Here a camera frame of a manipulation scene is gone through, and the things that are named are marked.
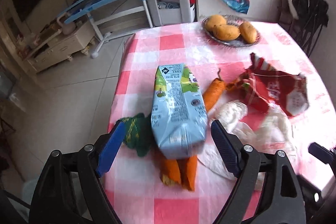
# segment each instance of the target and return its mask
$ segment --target checkered tablecloth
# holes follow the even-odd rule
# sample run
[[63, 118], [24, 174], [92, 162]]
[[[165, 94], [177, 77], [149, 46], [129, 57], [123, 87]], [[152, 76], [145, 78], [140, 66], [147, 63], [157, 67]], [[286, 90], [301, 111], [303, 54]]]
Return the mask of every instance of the checkered tablecloth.
[[[127, 43], [117, 89], [111, 107], [109, 130], [122, 117], [151, 112], [154, 76], [158, 65], [185, 63], [205, 90], [217, 77], [218, 68], [224, 81], [234, 80], [251, 65], [250, 53], [264, 57], [278, 70], [307, 76], [310, 108], [291, 119], [298, 148], [294, 169], [324, 188], [332, 177], [324, 165], [307, 152], [311, 142], [326, 148], [336, 144], [335, 110], [328, 92], [306, 55], [277, 24], [254, 22], [261, 34], [258, 45], [229, 48], [211, 40], [200, 23], [171, 25], [136, 33]], [[232, 100], [223, 94], [217, 104]], [[264, 115], [249, 109], [244, 119], [252, 129], [258, 128]], [[211, 142], [207, 132], [207, 142]], [[122, 145], [105, 176], [105, 191], [124, 224], [207, 224], [212, 223], [225, 204], [233, 182], [198, 164], [196, 190], [167, 187], [159, 178], [153, 153], [139, 158], [134, 150]], [[245, 218], [251, 217], [260, 193], [255, 192]]]

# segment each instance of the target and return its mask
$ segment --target metal plate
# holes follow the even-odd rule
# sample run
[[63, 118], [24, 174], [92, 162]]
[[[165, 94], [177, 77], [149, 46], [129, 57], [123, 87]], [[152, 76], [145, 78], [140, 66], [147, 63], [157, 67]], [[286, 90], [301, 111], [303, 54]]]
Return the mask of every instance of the metal plate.
[[[234, 25], [236, 27], [239, 27], [240, 24], [242, 24], [243, 22], [246, 22], [245, 19], [241, 18], [241, 17], [237, 17], [237, 16], [233, 16], [233, 15], [224, 15], [223, 16], [226, 21], [227, 21], [227, 25]], [[205, 23], [207, 22], [208, 18], [205, 18], [203, 21], [202, 21], [202, 27], [204, 29], [204, 31], [215, 41], [217, 41], [218, 43], [221, 43], [223, 45], [226, 45], [226, 46], [229, 46], [229, 47], [235, 47], [235, 48], [242, 48], [242, 47], [250, 47], [250, 46], [253, 46], [253, 45], [256, 45], [259, 43], [260, 41], [260, 33], [258, 32], [257, 30], [257, 39], [256, 39], [256, 42], [254, 43], [248, 43], [244, 40], [244, 38], [242, 37], [242, 35], [240, 35], [237, 39], [235, 40], [231, 40], [231, 41], [222, 41], [222, 40], [219, 40], [217, 39], [216, 37], [214, 37], [212, 35], [211, 32], [209, 32], [206, 28], [205, 28]]]

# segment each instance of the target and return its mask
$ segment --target blue gripper pad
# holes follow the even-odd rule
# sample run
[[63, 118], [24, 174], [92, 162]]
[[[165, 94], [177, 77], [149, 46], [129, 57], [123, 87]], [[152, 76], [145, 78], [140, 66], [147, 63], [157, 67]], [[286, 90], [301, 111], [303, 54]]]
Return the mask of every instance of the blue gripper pad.
[[225, 167], [230, 173], [233, 173], [233, 175], [238, 178], [241, 173], [239, 155], [232, 146], [227, 134], [228, 133], [221, 125], [220, 121], [215, 120], [212, 122], [211, 136], [220, 153], [220, 156], [222, 157]]
[[317, 143], [311, 143], [308, 152], [324, 164], [330, 164], [333, 161], [333, 153]]
[[112, 129], [110, 134], [110, 139], [107, 141], [103, 150], [99, 154], [99, 161], [96, 173], [100, 178], [110, 170], [111, 165], [119, 150], [119, 147], [125, 138], [125, 124], [123, 122], [120, 122], [116, 128]]

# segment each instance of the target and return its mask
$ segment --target red plastic wrapper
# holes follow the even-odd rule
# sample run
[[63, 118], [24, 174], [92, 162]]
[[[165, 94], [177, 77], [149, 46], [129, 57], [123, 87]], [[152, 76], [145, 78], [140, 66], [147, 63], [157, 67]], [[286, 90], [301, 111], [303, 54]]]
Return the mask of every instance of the red plastic wrapper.
[[277, 104], [294, 117], [309, 107], [306, 77], [276, 70], [264, 58], [251, 53], [252, 66], [231, 83], [229, 89], [241, 88], [245, 103], [267, 113], [271, 104]]

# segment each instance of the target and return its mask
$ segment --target black diamond logo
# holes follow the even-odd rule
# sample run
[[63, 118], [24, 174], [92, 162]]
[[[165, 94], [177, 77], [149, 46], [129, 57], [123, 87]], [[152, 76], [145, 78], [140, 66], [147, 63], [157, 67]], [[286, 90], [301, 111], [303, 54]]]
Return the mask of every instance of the black diamond logo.
[[164, 68], [163, 70], [161, 70], [165, 75], [169, 72], [169, 70], [167, 68]]

